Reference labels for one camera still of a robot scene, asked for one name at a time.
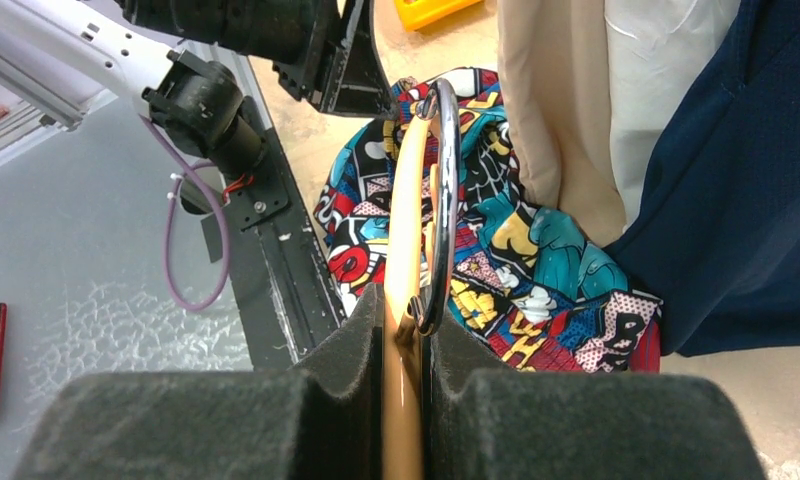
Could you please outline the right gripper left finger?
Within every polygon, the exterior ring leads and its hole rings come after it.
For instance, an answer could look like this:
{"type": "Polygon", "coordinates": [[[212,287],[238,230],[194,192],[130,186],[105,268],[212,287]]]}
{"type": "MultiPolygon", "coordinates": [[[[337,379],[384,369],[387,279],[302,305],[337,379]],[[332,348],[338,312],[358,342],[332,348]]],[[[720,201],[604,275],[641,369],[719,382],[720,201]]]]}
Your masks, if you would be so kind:
{"type": "Polygon", "coordinates": [[[377,479],[384,297],[299,363],[95,374],[67,385],[17,479],[377,479]]]}

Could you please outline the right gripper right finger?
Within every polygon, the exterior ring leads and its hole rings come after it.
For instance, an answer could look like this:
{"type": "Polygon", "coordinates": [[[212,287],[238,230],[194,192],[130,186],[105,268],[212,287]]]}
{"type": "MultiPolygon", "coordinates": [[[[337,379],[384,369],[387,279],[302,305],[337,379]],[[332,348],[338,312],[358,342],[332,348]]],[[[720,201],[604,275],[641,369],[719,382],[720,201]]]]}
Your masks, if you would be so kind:
{"type": "Polygon", "coordinates": [[[761,479],[734,404],[698,377],[520,372],[453,319],[431,339],[433,479],[761,479]]]}

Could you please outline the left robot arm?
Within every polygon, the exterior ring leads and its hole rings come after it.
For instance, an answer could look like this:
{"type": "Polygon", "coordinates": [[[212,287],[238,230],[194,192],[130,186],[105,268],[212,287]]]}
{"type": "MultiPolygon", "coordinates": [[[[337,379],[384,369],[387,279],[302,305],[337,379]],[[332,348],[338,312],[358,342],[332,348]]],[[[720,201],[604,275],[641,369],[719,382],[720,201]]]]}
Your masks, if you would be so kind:
{"type": "Polygon", "coordinates": [[[123,1],[117,23],[80,1],[0,1],[0,27],[43,48],[163,129],[182,152],[238,177],[261,161],[232,71],[149,31],[268,59],[316,111],[392,119],[399,110],[374,40],[370,1],[123,1]]]}

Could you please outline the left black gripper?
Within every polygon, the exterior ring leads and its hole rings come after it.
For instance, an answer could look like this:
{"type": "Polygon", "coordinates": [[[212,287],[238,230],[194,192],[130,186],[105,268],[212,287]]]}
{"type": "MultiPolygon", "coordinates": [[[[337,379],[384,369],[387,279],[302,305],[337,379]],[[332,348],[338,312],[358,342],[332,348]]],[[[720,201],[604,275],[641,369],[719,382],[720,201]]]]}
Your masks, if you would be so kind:
{"type": "Polygon", "coordinates": [[[343,117],[392,118],[397,102],[374,35],[374,3],[316,1],[313,30],[293,63],[275,62],[278,83],[316,111],[343,117]]]}

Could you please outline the colourful comic print shorts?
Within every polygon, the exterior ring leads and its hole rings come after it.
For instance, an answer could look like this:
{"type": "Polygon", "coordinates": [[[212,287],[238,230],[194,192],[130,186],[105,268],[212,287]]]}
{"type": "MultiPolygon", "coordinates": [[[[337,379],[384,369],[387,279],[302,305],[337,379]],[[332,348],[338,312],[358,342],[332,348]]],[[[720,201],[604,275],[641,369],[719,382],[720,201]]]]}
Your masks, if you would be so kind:
{"type": "MultiPolygon", "coordinates": [[[[459,219],[449,303],[453,317],[523,371],[655,372],[661,303],[567,214],[527,201],[498,75],[444,73],[457,96],[459,219]]],[[[396,157],[429,82],[392,86],[396,119],[374,120],[340,150],[314,210],[346,310],[386,272],[396,157]]]]}

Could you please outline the wooden hanger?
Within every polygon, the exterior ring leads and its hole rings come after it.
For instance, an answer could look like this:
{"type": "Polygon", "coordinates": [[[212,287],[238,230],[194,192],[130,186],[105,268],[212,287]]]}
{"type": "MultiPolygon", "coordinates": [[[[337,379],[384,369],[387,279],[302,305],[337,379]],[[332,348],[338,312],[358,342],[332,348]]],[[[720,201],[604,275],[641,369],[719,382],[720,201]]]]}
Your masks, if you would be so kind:
{"type": "Polygon", "coordinates": [[[397,157],[383,283],[382,476],[422,479],[430,360],[426,339],[448,310],[459,204],[460,115],[456,94],[435,80],[408,125],[397,157]],[[440,125],[431,232],[422,223],[430,124],[440,125]]]}

